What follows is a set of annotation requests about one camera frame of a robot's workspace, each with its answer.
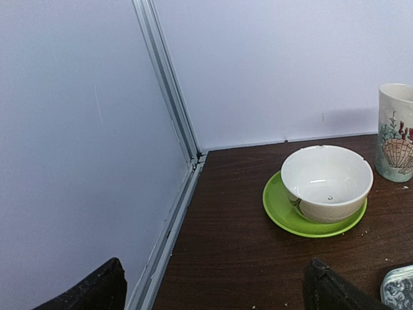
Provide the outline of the lilac bunny tin lid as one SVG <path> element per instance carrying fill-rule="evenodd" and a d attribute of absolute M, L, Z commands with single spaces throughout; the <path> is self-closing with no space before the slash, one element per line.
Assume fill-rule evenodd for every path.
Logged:
<path fill-rule="evenodd" d="M 380 295 L 392 309 L 412 309 L 412 265 L 389 271 L 381 283 Z"/>

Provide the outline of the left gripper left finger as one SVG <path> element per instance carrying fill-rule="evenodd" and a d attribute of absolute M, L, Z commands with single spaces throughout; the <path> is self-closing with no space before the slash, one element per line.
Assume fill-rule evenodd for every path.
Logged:
<path fill-rule="evenodd" d="M 36 309 L 124 309 L 125 302 L 125 271 L 120 260 L 113 257 L 78 284 Z"/>

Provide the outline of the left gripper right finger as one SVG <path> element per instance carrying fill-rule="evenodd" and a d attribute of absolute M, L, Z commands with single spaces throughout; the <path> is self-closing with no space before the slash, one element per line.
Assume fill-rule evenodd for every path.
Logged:
<path fill-rule="evenodd" d="M 389 309 L 332 270 L 324 261 L 313 258 L 304 268 L 305 309 Z"/>

